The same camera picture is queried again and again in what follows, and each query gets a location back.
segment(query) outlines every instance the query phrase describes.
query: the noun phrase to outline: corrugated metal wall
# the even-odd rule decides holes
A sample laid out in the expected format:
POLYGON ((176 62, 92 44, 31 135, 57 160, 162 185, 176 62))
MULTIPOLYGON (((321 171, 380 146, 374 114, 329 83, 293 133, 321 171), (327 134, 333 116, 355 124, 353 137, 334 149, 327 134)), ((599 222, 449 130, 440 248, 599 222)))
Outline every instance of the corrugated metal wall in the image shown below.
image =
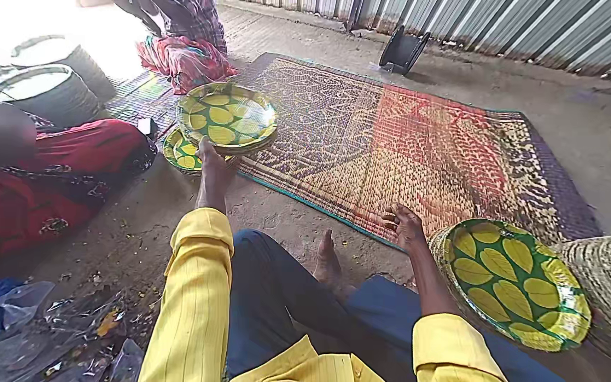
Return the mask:
POLYGON ((252 0, 611 80, 611 0, 252 0))

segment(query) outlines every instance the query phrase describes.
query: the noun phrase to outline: bare foot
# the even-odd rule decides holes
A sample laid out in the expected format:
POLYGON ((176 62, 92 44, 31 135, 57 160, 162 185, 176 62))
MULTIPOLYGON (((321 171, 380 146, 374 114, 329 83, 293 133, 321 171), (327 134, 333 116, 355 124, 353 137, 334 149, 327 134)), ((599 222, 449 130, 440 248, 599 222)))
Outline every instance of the bare foot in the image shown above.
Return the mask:
POLYGON ((317 281, 325 284, 337 299, 343 301, 355 291, 355 287, 343 280, 341 265, 334 251, 334 240, 331 239, 331 228, 328 228, 320 241, 317 252, 317 265, 312 274, 317 281))

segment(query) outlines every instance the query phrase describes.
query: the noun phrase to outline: green and yellow leaf-pattern plate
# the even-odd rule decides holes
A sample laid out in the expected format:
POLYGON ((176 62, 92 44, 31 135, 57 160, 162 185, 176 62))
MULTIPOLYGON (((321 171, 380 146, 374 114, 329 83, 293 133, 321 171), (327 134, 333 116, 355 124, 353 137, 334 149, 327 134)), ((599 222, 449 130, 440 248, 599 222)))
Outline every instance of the green and yellow leaf-pattern plate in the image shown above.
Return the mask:
POLYGON ((587 335, 590 309, 579 282, 529 232, 471 219, 449 231, 443 248, 459 293, 502 334, 547 352, 577 347, 587 335))
MULTIPOLYGON (((201 175, 202 160, 195 155, 197 146, 188 142, 179 128, 174 128, 164 138, 162 153, 166 160, 184 174, 201 175)), ((225 162, 230 166, 233 156, 225 156, 225 162)))
POLYGON ((220 154, 247 154, 265 147, 276 134, 276 113, 259 92, 230 82, 191 90, 178 106, 183 136, 198 144, 204 135, 220 154))

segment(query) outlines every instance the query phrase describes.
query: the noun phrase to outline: right hand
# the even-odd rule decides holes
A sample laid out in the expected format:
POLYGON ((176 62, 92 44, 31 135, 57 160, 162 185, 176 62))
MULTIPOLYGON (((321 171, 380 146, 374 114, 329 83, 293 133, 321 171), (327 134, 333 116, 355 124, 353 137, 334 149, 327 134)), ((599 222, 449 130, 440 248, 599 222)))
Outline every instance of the right hand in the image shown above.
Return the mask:
POLYGON ((400 248, 411 252, 428 245, 421 219, 411 209, 400 203, 391 203, 386 212, 389 214, 382 217, 386 221, 384 226, 397 234, 400 248))

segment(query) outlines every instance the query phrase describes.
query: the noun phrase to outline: red dress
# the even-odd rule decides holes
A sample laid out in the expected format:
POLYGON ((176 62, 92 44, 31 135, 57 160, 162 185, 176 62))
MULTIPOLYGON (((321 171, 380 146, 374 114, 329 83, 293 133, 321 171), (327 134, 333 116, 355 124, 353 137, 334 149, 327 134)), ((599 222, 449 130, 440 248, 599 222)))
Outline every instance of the red dress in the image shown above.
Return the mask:
POLYGON ((0 254, 89 221, 110 190, 149 168, 157 152, 135 126, 120 120, 41 131, 32 160, 0 169, 0 254))

